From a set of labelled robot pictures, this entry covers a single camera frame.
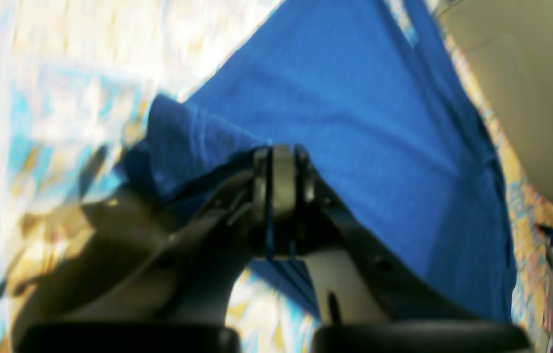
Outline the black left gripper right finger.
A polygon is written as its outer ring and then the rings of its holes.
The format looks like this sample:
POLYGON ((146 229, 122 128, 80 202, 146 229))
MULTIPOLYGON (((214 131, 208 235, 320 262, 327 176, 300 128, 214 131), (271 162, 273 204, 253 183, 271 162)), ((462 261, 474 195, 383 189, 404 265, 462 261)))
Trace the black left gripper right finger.
POLYGON ((301 145, 273 147, 273 259, 305 262, 322 327, 314 353, 529 353, 414 275, 355 218, 301 145))

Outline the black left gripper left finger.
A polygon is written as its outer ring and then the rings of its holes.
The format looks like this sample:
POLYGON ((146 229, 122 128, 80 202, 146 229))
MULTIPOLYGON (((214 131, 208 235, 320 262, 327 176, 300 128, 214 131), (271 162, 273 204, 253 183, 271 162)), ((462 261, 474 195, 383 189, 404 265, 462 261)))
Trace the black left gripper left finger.
POLYGON ((131 187, 87 203, 82 248, 33 287, 17 353, 240 353, 232 288, 265 239, 270 150, 237 156, 159 205, 131 187))

